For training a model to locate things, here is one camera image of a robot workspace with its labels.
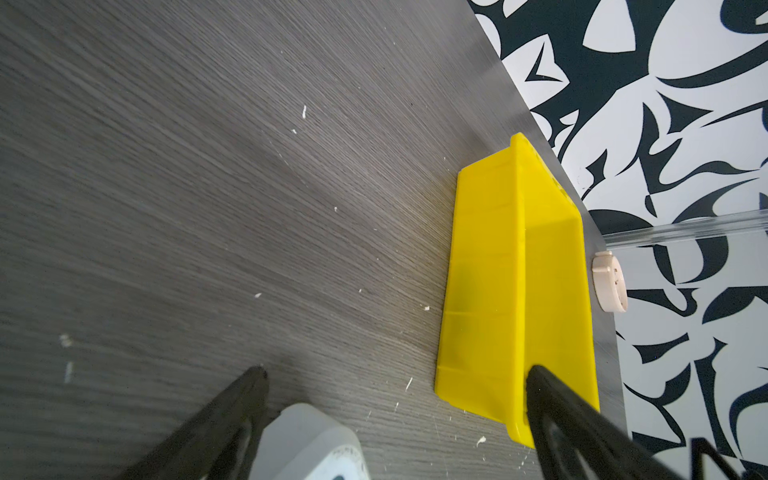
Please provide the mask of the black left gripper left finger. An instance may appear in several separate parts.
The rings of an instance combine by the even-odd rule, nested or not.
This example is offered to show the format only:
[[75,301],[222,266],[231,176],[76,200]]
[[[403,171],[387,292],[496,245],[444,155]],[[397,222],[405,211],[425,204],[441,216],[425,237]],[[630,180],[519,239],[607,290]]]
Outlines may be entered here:
[[267,418],[269,378],[247,369],[120,479],[247,479]]

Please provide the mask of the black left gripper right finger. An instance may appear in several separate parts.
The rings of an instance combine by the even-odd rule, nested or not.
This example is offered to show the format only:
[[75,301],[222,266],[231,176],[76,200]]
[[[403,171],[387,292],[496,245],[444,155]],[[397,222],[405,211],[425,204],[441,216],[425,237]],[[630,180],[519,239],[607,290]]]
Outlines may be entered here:
[[546,479],[678,479],[541,365],[526,378],[527,417]]

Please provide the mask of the yellow plastic bin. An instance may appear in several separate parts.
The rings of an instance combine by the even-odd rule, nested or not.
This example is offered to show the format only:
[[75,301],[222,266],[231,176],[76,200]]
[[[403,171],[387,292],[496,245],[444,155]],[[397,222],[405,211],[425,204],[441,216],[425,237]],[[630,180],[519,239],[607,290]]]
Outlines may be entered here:
[[598,405],[581,214],[516,134],[458,174],[435,391],[531,446],[536,365]]

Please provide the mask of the white digital clock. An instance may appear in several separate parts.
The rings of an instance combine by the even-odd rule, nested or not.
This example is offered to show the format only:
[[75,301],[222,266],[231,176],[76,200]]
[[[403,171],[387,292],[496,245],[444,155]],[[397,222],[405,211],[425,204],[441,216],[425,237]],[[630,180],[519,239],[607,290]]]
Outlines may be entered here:
[[369,480],[355,432],[316,407],[297,403],[263,430],[251,479]]

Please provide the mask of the aluminium frame rail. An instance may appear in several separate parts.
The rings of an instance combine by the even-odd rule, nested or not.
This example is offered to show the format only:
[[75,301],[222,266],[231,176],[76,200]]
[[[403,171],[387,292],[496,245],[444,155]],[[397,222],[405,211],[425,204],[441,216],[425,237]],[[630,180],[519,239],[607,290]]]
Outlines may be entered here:
[[767,210],[753,210],[717,217],[685,220],[678,224],[649,227],[604,235],[609,249],[640,247],[682,240],[706,239],[729,234],[767,230]]

